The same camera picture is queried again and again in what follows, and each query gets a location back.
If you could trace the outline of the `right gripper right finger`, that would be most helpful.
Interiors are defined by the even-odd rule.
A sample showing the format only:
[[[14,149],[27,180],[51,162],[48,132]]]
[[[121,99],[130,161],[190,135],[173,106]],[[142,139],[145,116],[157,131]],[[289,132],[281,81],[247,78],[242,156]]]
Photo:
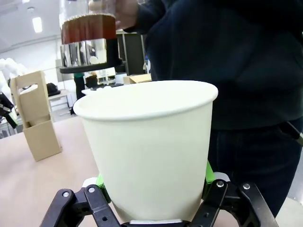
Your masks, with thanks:
[[[220,210],[227,211],[240,227],[277,227],[278,224],[257,186],[234,185],[215,179],[209,163],[206,166],[202,204],[191,221],[192,227],[212,227]]]

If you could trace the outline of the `person's right hand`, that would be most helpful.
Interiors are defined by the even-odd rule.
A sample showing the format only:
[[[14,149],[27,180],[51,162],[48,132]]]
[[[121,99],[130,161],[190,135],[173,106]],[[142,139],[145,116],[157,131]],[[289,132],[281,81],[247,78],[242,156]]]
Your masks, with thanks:
[[[124,30],[136,24],[139,4],[137,0],[116,1],[116,29]]]

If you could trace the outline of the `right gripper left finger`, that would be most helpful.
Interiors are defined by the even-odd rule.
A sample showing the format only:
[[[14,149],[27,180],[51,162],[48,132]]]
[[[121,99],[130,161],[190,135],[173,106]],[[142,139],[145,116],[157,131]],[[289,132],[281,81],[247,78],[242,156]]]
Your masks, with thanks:
[[[121,226],[110,208],[103,190],[95,184],[78,192],[60,189],[53,198],[40,226],[78,227],[85,216],[92,215],[98,227]]]

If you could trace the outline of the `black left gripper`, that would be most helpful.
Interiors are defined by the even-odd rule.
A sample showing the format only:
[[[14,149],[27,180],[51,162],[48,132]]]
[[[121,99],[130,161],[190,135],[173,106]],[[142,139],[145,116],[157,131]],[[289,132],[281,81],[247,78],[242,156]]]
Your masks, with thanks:
[[[0,109],[1,116],[7,120],[13,129],[15,129],[17,127],[17,123],[10,115],[11,110],[13,109],[13,104],[2,92],[0,92]]]

